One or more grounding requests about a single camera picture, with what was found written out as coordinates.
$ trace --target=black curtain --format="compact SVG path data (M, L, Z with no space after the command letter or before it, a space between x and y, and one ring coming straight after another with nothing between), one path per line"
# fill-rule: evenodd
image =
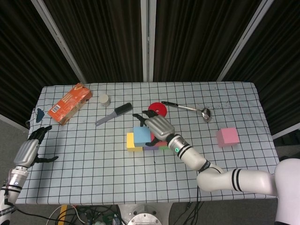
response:
M89 83L143 81L140 0L44 0Z
M260 0L157 0L154 81L215 81Z
M300 2L276 0L225 81L253 82L272 134L300 122Z
M30 0L1 0L0 27L0 114L25 126L44 86L79 81Z

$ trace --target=orange box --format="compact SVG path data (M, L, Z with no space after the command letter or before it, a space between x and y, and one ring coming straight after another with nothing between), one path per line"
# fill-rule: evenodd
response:
M48 114L61 125L65 125L91 97L91 91L78 83L48 111Z

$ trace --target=white tablecloth with black grid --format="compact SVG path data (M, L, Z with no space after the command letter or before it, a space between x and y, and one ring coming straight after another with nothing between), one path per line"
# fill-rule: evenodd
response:
M92 83L93 97L70 121L58 125L45 113L36 123L37 108L47 112L71 88L44 87L32 112L30 133L52 125L39 148L39 156L54 163L35 164L17 203L110 204L196 201L197 172L191 171L171 150L128 152L126 133L139 126L132 113L147 110L153 102L169 101L212 111L203 121L193 111L168 108L166 115L194 149L225 171L234 168L274 173L278 157L259 102L249 82L143 82ZM106 93L111 104L103 107L98 96ZM133 110L95 127L95 121L114 108L131 102ZM240 143L218 147L216 131L236 127ZM266 198L271 196L231 190L199 191L199 201Z

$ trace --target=spoon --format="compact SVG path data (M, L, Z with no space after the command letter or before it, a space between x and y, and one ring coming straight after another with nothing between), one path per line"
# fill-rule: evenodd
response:
M177 108L182 108L182 109L188 109L188 110L193 110L193 111L198 111L202 113L202 117L204 119L205 122L209 122L211 120L211 112L208 108L204 108L204 109L193 109L190 107L186 107L186 106L182 106L182 105L178 105L177 103L172 103L172 102L161 102L164 105L168 105L168 106L173 106L173 107L177 107Z

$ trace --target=floor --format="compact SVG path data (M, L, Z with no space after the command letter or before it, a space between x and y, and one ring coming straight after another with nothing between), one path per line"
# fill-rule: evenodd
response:
M0 153L2 159L0 180L5 180L9 169L14 167L14 157L21 144L27 139L28 134L3 121L0 121L0 128ZM279 156L293 155L299 152L299 149L299 146L281 146L276 148ZM173 225L178 216L184 212L186 205L186 202L173 204L169 216L170 225ZM48 217L57 208L57 205L18 205L18 207L25 212ZM276 216L276 208L276 199L205 202L199 211L197 224L272 225ZM183 224L192 209L193 205L176 224ZM45 223L45 219L26 216L19 212L15 212L11 219L12 225L41 225Z

